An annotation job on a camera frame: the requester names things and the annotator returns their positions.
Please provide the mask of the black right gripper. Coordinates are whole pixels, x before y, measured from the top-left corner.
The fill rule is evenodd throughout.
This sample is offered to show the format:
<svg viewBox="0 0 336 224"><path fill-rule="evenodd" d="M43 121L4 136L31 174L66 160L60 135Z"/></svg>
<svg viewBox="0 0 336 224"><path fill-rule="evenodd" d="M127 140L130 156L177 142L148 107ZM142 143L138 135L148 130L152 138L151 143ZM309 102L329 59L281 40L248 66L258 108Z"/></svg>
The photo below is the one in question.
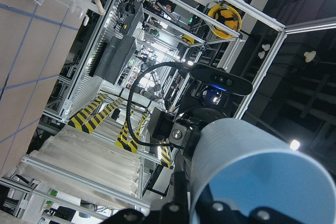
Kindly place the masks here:
<svg viewBox="0 0 336 224"><path fill-rule="evenodd" d="M231 116L233 99L234 95L225 90L193 82L180 102L176 117L154 108L147 126L149 145L173 146L182 153L193 153L205 126Z"/></svg>

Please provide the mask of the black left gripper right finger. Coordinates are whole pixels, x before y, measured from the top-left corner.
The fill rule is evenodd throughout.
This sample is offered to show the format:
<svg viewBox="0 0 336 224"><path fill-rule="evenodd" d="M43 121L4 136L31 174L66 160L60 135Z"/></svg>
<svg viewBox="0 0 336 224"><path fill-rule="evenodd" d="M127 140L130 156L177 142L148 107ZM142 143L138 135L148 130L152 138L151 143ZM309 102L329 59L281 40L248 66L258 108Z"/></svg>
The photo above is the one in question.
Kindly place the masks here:
<svg viewBox="0 0 336 224"><path fill-rule="evenodd" d="M335 198L327 194L317 202L309 194L297 199L293 192L261 191L261 198L239 195L242 205L231 199L215 199L209 185L193 199L193 221L197 223L335 223Z"/></svg>

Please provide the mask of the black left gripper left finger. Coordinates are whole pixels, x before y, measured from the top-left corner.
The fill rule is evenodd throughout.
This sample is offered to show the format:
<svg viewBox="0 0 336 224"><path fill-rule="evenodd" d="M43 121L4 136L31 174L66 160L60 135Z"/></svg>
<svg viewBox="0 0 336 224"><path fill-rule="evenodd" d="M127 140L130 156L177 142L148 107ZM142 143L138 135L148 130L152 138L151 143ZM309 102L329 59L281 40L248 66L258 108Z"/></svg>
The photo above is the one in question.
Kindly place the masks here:
<svg viewBox="0 0 336 224"><path fill-rule="evenodd" d="M151 210L145 216L142 212L126 208L118 211L103 223L189 223L187 180L184 172L174 173L173 200L159 210Z"/></svg>

